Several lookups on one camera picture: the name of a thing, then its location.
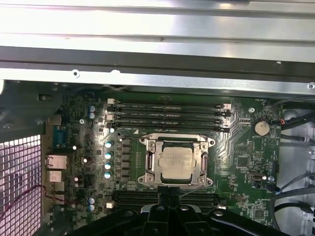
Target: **electrolytic capacitor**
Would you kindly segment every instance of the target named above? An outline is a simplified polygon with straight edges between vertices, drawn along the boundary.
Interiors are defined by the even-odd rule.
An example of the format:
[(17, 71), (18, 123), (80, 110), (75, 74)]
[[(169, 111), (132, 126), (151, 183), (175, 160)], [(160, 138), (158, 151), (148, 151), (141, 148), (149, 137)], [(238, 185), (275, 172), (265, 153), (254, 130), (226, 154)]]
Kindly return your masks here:
[(105, 174), (104, 174), (104, 177), (106, 178), (106, 179), (109, 179), (111, 176), (112, 176), (112, 172), (111, 171), (107, 171)]
[(110, 158), (112, 158), (112, 156), (113, 156), (113, 153), (110, 151), (110, 152), (105, 154), (105, 159), (109, 160)]
[(114, 143), (112, 141), (108, 141), (105, 143), (106, 148), (111, 148)]

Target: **metal panel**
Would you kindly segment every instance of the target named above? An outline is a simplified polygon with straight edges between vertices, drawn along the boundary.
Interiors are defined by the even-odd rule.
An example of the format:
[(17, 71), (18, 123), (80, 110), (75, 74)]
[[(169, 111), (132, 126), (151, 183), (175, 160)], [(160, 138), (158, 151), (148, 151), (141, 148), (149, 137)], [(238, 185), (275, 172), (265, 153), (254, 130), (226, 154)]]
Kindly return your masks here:
[(0, 3), (3, 46), (315, 62), (313, 3)]
[[(306, 111), (285, 111), (284, 118), (288, 119), (294, 116), (301, 116), (307, 113)], [(302, 126), (295, 127), (291, 130), (286, 130), (283, 133), (287, 135), (296, 135), (301, 137), (314, 138), (314, 125), (307, 123)], [(313, 147), (309, 147), (308, 143), (293, 142), (288, 140), (282, 140), (280, 148), (279, 167), (280, 171), (277, 176), (277, 186), (282, 187), (287, 184), (291, 179), (305, 174), (315, 173), (315, 158), (314, 155), (310, 155), (310, 151)], [(296, 188), (308, 187), (313, 184), (313, 181), (309, 178), (304, 178), (293, 185), (289, 186), (285, 191)], [(311, 207), (315, 204), (315, 194), (301, 195), (290, 198), (284, 198), (276, 201), (276, 205), (286, 202), (305, 202)], [(313, 215), (303, 214), (303, 212), (295, 207), (289, 207), (282, 209), (276, 213), (276, 217), (281, 230), (289, 235), (312, 235), (313, 227)]]
[(163, 88), (210, 89), (224, 94), (234, 91), (313, 95), (315, 89), (308, 88), (308, 83), (290, 83), (273, 81), (233, 80), (217, 78), (196, 78), (162, 75), (124, 74), (118, 70), (111, 73), (88, 71), (56, 71), (0, 68), (0, 77), (4, 80), (109, 84), (118, 86), (147, 86)]
[(0, 144), (0, 222), (2, 236), (31, 236), (40, 227), (41, 189), (22, 195), (41, 184), (40, 135)]

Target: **ventilation grille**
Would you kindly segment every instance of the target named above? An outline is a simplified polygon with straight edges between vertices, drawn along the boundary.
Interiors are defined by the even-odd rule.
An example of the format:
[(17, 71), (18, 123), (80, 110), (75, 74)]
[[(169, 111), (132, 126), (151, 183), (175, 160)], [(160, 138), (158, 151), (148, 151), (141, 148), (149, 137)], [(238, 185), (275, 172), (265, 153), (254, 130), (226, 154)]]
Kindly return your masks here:
[[(0, 212), (41, 184), (40, 135), (0, 143)], [(1, 236), (31, 236), (40, 227), (41, 189), (24, 195), (0, 222)]]

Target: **ram slot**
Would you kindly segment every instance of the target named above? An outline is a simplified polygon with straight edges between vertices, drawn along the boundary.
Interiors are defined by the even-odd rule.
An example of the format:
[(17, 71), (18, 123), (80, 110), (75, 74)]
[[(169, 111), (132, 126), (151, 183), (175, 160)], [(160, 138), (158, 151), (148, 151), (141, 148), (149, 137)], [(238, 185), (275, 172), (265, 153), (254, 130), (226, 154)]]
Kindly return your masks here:
[[(137, 212), (149, 204), (158, 203), (157, 192), (136, 192), (136, 191), (114, 191), (115, 209), (129, 208)], [(220, 198), (216, 194), (190, 193), (181, 197), (183, 205), (190, 204), (198, 206), (202, 213), (208, 213), (220, 203)]]
[(219, 126), (178, 126), (178, 125), (149, 125), (149, 124), (138, 124), (138, 123), (114, 123), (113, 127), (117, 128), (137, 128), (137, 129), (150, 129), (150, 130), (159, 130), (159, 131), (214, 131), (214, 132), (223, 132), (229, 133), (229, 128), (222, 128)]
[(183, 108), (193, 108), (193, 109), (223, 109), (224, 108), (224, 104), (197, 104), (197, 105), (192, 105), (191, 103), (168, 103), (168, 102), (146, 102), (146, 101), (132, 101), (132, 102), (128, 102), (128, 101), (119, 101), (118, 103), (115, 104), (115, 106), (119, 106), (119, 107), (177, 107), (179, 109), (183, 109)]
[(193, 110), (193, 109), (187, 109), (187, 110), (177, 110), (177, 109), (148, 109), (148, 108), (130, 108), (130, 107), (123, 107), (116, 109), (116, 112), (122, 112), (122, 113), (130, 113), (130, 112), (146, 112), (146, 113), (173, 113), (175, 115), (182, 115), (182, 114), (203, 114), (203, 115), (213, 115), (215, 116), (219, 111), (214, 110)]
[(170, 119), (144, 119), (144, 118), (132, 118), (123, 119), (115, 118), (116, 123), (136, 123), (136, 124), (151, 124), (151, 125), (188, 125), (188, 126), (217, 126), (222, 124), (222, 120), (170, 120)]

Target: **screw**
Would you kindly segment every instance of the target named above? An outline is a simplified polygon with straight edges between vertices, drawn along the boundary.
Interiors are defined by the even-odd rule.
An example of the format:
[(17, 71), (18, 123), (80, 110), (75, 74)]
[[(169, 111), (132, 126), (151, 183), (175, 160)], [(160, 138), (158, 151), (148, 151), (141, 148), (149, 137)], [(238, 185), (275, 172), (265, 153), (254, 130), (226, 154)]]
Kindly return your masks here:
[(158, 229), (153, 228), (153, 229), (151, 229), (151, 232), (152, 232), (154, 235), (157, 235), (157, 234), (158, 234)]
[(181, 210), (183, 210), (183, 211), (189, 210), (189, 207), (188, 206), (181, 206)]
[(215, 215), (216, 215), (216, 216), (223, 216), (223, 212), (217, 210), (217, 211), (215, 211)]
[(158, 206), (157, 210), (164, 210), (165, 208), (163, 206)]
[(250, 108), (248, 109), (248, 112), (249, 112), (249, 113), (254, 113), (254, 112), (255, 112), (255, 108), (254, 108), (254, 107), (250, 107)]
[(310, 82), (310, 83), (307, 85), (307, 88), (308, 88), (308, 89), (315, 89), (315, 83), (314, 83), (314, 82)]
[(124, 212), (124, 216), (125, 217), (129, 217), (129, 216), (132, 216), (132, 215), (133, 215), (133, 212), (130, 211), (130, 210), (127, 210), (127, 211)]
[(5, 124), (3, 125), (3, 129), (9, 129), (9, 128), (11, 128), (12, 126), (13, 126), (12, 123), (5, 123)]
[(37, 124), (37, 125), (42, 125), (43, 123), (44, 123), (44, 122), (43, 122), (42, 120), (37, 120), (37, 121), (36, 121), (36, 124)]
[(204, 183), (205, 179), (203, 177), (199, 178), (199, 182)]
[(275, 181), (275, 178), (273, 176), (269, 176), (268, 181), (273, 182), (273, 181)]
[(78, 70), (73, 70), (72, 74), (74, 75), (75, 78), (79, 78), (80, 77), (80, 71), (78, 71)]
[(149, 142), (149, 147), (151, 147), (151, 148), (153, 148), (153, 147), (155, 147), (155, 143), (154, 142)]

